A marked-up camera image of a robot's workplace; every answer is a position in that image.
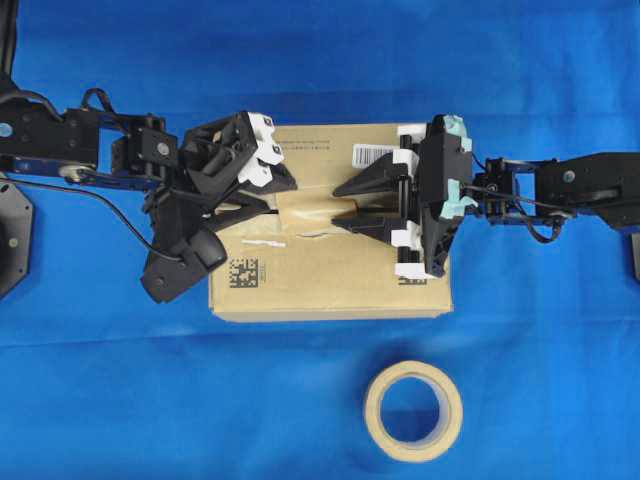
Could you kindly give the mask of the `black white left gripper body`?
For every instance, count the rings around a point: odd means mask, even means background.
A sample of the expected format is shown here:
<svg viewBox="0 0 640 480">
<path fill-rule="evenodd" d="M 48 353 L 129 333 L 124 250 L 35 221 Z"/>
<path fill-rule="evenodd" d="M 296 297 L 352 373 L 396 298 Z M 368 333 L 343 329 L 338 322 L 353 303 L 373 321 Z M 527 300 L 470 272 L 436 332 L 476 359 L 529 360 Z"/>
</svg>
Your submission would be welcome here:
<svg viewBox="0 0 640 480">
<path fill-rule="evenodd" d="M 247 111 L 188 130 L 177 164 L 149 193 L 153 238 L 189 240 L 208 230 L 203 219 L 235 192 L 265 200 L 270 194 L 250 193 L 249 184 L 264 187 L 272 180 L 270 167 L 284 163 L 274 132 L 271 117 Z"/>
</svg>

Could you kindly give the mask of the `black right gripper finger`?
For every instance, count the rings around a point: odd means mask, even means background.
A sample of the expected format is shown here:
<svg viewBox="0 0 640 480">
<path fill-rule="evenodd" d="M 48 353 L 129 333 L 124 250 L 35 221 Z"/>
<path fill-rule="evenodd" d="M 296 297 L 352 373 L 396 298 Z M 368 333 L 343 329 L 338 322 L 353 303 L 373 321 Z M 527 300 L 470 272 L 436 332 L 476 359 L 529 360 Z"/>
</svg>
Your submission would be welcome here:
<svg viewBox="0 0 640 480">
<path fill-rule="evenodd" d="M 334 197 L 371 193 L 411 193 L 416 174 L 415 152 L 389 152 L 333 190 Z"/>
<path fill-rule="evenodd" d="M 361 234 L 392 246 L 419 246 L 421 244 L 420 209 L 412 208 L 408 214 L 397 211 L 357 210 L 341 214 L 331 220 L 336 227 L 352 234 Z"/>
</svg>

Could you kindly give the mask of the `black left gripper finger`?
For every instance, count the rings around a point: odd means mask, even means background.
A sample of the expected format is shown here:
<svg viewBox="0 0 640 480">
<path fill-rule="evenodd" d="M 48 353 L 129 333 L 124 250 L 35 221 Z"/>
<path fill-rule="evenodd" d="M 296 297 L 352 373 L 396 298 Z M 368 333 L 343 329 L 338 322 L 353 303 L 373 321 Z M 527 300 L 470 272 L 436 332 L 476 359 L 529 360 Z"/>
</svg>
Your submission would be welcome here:
<svg viewBox="0 0 640 480">
<path fill-rule="evenodd" d="M 284 163 L 270 167 L 272 180 L 264 187 L 249 184 L 249 192 L 253 194 L 275 194 L 298 189 L 296 179 Z"/>
<path fill-rule="evenodd" d="M 272 208 L 262 198 L 235 192 L 208 213 L 203 219 L 203 225 L 210 231 L 221 231 L 256 216 L 271 213 Z"/>
</svg>

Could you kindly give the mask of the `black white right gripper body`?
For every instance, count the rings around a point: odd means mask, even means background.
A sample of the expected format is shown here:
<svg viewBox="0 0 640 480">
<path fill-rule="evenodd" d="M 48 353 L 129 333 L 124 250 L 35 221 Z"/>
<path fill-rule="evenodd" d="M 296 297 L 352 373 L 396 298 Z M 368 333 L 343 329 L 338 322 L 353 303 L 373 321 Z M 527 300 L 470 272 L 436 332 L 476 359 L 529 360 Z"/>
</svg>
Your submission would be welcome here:
<svg viewBox="0 0 640 480">
<path fill-rule="evenodd" d="M 437 115 L 429 123 L 397 128 L 392 162 L 407 174 L 399 183 L 402 220 L 392 230 L 395 274 L 436 279 L 473 199 L 461 192 L 472 176 L 473 142 L 462 117 Z"/>
</svg>

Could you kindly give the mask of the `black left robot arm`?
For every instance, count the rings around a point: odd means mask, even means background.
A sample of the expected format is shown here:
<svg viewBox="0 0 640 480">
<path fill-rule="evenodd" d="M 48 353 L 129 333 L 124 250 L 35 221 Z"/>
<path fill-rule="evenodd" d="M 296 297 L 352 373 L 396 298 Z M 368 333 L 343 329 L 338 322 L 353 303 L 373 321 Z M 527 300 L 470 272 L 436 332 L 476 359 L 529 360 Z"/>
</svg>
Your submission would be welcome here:
<svg viewBox="0 0 640 480">
<path fill-rule="evenodd" d="M 296 189 L 271 117 L 241 111 L 186 131 L 152 114 L 117 113 L 101 89 L 58 112 L 44 96 L 1 94 L 1 170 L 71 185 L 145 193 L 158 249 L 266 213 L 267 194 Z"/>
</svg>

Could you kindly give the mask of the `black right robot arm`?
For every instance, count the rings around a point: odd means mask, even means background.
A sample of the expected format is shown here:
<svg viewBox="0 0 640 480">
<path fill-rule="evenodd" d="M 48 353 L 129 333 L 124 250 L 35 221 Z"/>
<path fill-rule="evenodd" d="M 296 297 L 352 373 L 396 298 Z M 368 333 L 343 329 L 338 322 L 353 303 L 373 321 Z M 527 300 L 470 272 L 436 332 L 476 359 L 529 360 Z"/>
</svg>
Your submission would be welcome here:
<svg viewBox="0 0 640 480">
<path fill-rule="evenodd" d="M 596 153 L 565 161 L 477 159 L 464 121 L 437 115 L 402 125 L 398 148 L 342 185 L 336 197 L 397 196 L 396 209 L 362 209 L 333 218 L 334 226 L 396 248 L 395 273 L 411 280 L 441 278 L 454 237 L 469 215 L 492 225 L 522 225 L 538 242 L 555 241 L 565 222 L 599 217 L 631 238 L 639 253 L 639 155 Z"/>
</svg>

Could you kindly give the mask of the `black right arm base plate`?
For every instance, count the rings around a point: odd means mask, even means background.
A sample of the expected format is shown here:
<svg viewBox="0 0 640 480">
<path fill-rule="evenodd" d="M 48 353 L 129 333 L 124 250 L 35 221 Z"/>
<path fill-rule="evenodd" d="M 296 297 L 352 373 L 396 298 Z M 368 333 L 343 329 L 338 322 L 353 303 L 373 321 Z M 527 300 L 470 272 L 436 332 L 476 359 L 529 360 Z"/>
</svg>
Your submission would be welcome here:
<svg viewBox="0 0 640 480">
<path fill-rule="evenodd" d="M 640 234 L 633 233 L 629 236 L 631 246 L 631 261 L 634 278 L 640 281 Z"/>
</svg>

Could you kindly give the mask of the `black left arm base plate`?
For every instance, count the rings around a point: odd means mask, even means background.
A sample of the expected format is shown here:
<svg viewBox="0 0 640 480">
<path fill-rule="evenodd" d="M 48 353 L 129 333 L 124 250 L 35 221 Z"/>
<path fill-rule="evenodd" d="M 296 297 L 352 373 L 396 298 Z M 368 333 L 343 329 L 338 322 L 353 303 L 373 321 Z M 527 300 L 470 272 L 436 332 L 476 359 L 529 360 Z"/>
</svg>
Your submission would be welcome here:
<svg viewBox="0 0 640 480">
<path fill-rule="evenodd" d="M 31 201 L 1 176 L 1 298 L 29 273 L 35 209 Z"/>
</svg>

